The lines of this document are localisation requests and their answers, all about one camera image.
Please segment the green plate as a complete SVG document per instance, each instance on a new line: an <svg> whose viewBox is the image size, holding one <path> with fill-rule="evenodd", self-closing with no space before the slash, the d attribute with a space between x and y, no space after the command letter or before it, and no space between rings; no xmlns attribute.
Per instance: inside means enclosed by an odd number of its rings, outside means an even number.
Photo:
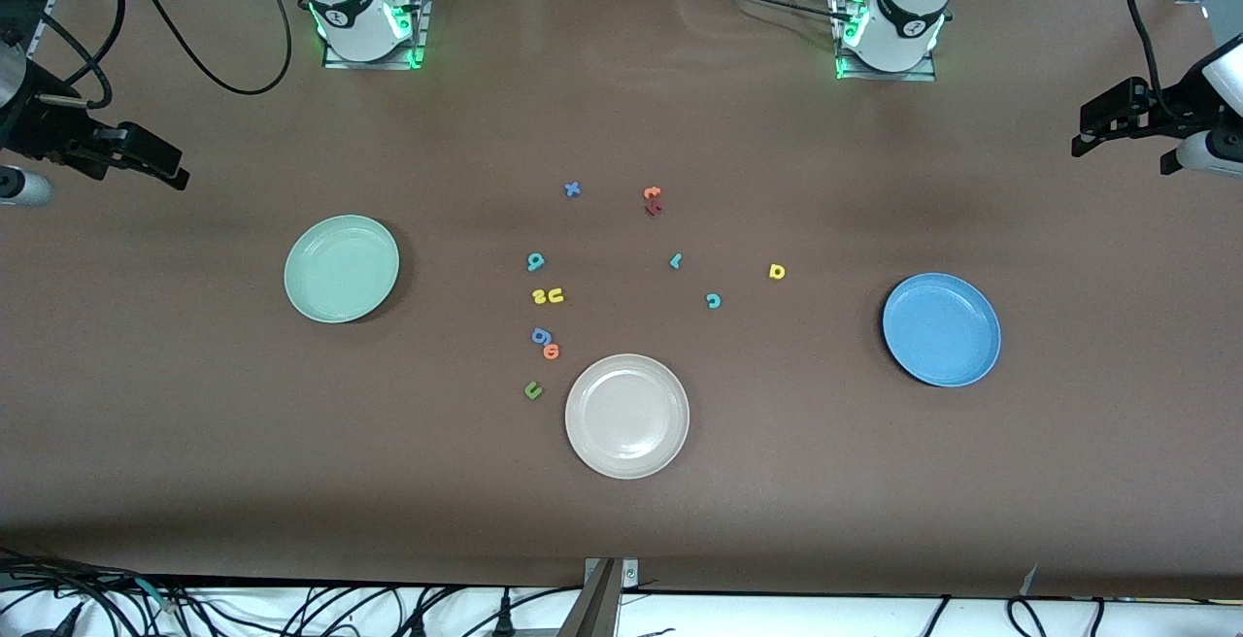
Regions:
<svg viewBox="0 0 1243 637"><path fill-rule="evenodd" d="M395 287L401 258L382 221L342 214L316 221L292 245L283 267L286 297L319 323L346 323L379 309Z"/></svg>

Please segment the blue plate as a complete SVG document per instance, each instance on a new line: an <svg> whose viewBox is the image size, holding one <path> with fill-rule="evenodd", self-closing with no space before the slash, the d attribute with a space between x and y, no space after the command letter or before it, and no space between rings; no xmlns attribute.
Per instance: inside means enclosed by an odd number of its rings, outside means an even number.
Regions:
<svg viewBox="0 0 1243 637"><path fill-rule="evenodd" d="M945 272L910 276L888 295L883 338L889 355L914 379L930 386L971 386L1001 358L1001 318L989 299Z"/></svg>

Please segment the brown table cover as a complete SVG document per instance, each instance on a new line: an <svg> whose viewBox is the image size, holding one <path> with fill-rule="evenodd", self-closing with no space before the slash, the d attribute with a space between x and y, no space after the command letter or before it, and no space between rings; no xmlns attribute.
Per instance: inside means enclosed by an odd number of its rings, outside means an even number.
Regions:
<svg viewBox="0 0 1243 637"><path fill-rule="evenodd" d="M633 556L658 588L1243 593L1243 183L1161 175L1168 141L1069 153L1080 105L1144 68L1124 0L952 0L920 85L837 80L825 25L743 0L433 6L409 72L324 70L297 15L251 98L131 0L102 117L191 180L40 164L48 205L0 208L0 545L257 579L569 585ZM400 272L319 323L285 261L342 214ZM999 315L976 384L889 355L885 300L922 272ZM564 428L618 353L689 396L639 481Z"/></svg>

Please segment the beige plate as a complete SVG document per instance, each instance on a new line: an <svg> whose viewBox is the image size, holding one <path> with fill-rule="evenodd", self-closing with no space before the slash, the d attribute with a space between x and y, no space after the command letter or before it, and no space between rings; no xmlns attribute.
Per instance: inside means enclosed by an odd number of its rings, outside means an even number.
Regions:
<svg viewBox="0 0 1243 637"><path fill-rule="evenodd" d="M587 468L639 481L669 467L687 442L687 389L648 355L607 355L571 384L564 428Z"/></svg>

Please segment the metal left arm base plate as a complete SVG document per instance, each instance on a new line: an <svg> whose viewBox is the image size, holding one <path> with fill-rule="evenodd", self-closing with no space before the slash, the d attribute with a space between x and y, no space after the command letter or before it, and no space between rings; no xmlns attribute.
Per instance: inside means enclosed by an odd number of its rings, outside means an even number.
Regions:
<svg viewBox="0 0 1243 637"><path fill-rule="evenodd" d="M935 80L932 49L937 44L938 26L933 29L933 35L929 36L927 44L921 46L919 62L904 71L892 72L871 66L854 49L870 22L878 21L878 17L871 17L866 0L827 0L827 5L832 15L844 15L844 20L838 20L833 25L837 78L932 83Z"/></svg>

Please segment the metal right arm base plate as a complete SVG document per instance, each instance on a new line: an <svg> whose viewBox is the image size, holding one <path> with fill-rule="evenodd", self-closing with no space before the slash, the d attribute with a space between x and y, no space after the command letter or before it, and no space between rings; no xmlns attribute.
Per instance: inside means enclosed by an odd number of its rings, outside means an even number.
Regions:
<svg viewBox="0 0 1243 637"><path fill-rule="evenodd" d="M372 0L347 21L338 9L314 7L324 40L324 68L409 71L423 65L431 0Z"/></svg>

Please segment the aluminium profile post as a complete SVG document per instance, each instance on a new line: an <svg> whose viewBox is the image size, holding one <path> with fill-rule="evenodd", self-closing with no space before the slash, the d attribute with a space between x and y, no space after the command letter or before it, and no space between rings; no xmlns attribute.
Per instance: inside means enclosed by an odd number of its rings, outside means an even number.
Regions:
<svg viewBox="0 0 1243 637"><path fill-rule="evenodd" d="M587 559L585 585L556 637L617 637L622 593L638 584L638 557Z"/></svg>

